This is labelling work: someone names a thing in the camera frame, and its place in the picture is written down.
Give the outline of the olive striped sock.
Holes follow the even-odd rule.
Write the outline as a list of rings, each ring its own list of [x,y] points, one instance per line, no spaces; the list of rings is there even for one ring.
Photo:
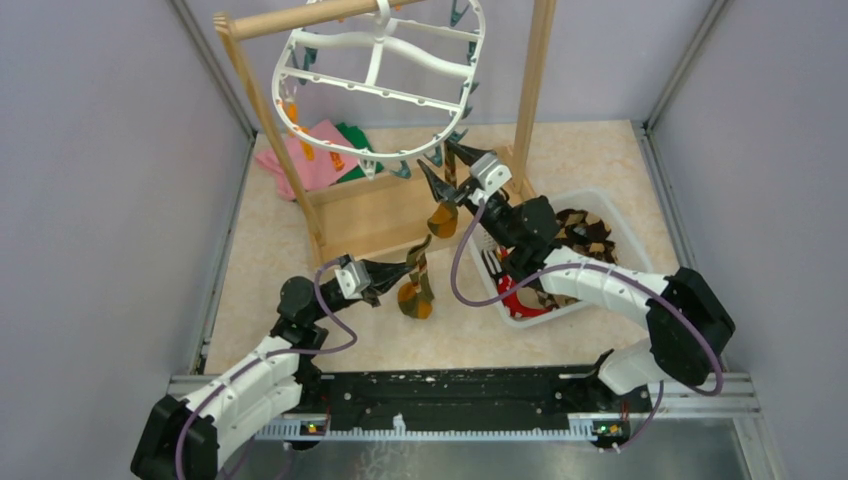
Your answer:
[[[456,188],[456,157],[448,149],[445,149],[444,158],[444,180]],[[458,207],[448,202],[440,202],[435,212],[427,220],[430,232],[438,238],[447,239],[452,237],[458,225]]]
[[[428,234],[422,242],[409,249],[406,265],[411,267],[409,281],[403,284],[397,293],[397,303],[400,311],[413,319],[428,319],[433,311],[435,295],[432,291],[426,251],[430,246],[432,235]]]

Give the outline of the white oval clip hanger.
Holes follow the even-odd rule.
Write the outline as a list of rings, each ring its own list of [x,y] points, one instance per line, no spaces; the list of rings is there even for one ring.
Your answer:
[[[307,149],[321,147],[331,153],[351,155],[357,158],[359,167],[365,176],[372,180],[379,165],[386,167],[396,164],[397,169],[391,173],[397,177],[408,179],[411,169],[409,159],[426,156],[431,150],[436,155],[430,161],[441,164],[441,145],[444,140],[454,135],[457,124],[464,120],[472,111],[468,100],[479,83],[475,80],[478,68],[480,50],[486,32],[486,21],[482,7],[477,1],[470,1],[464,10],[453,9],[447,26],[435,26],[420,23],[416,20],[401,19],[390,14],[389,3],[380,1],[378,10],[364,13],[364,18],[374,23],[371,32],[354,31],[351,33],[323,34],[313,33],[300,27],[290,34],[285,49],[281,54],[274,70],[276,83],[272,86],[272,96],[277,104],[277,113],[284,125]],[[466,60],[453,62],[433,55],[413,43],[402,40],[396,35],[400,27],[427,32],[436,36],[462,40],[468,44]],[[368,47],[371,57],[363,80],[345,79],[311,69],[321,48]],[[456,100],[439,100],[433,96],[416,92],[407,92],[397,88],[389,88],[379,83],[380,73],[385,64],[386,53],[397,54],[412,61],[413,64],[426,71],[445,76],[461,82],[460,93]],[[307,85],[326,85],[340,88],[344,91],[374,95],[384,100],[396,100],[417,107],[428,107],[445,112],[449,116],[446,126],[433,134],[433,138],[413,149],[399,150],[395,153],[374,153],[367,148],[347,147],[323,140],[302,126],[295,113],[297,87]]]

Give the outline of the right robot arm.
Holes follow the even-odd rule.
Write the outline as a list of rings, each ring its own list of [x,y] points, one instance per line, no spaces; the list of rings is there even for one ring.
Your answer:
[[[546,196],[509,203],[502,189],[512,172],[494,151],[454,141],[445,148],[468,166],[465,181],[453,186],[425,161],[419,166],[435,201],[465,207],[472,215],[458,255],[475,228],[482,227],[508,249],[503,268],[518,288],[573,297],[647,331],[647,338],[601,360],[598,377],[586,385],[594,409],[612,412],[635,388],[668,379],[705,396],[722,392],[719,357],[736,326],[698,271],[681,267],[670,275],[647,273],[581,254],[558,239],[561,226]]]

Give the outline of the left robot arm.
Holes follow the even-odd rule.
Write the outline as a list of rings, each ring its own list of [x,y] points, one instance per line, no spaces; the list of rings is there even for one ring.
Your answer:
[[[337,316],[372,307],[412,266],[343,255],[280,290],[269,334],[225,373],[183,396],[167,394],[148,416],[130,470],[140,479],[215,479],[231,455],[284,412],[319,404],[320,372],[312,360],[356,344]]]

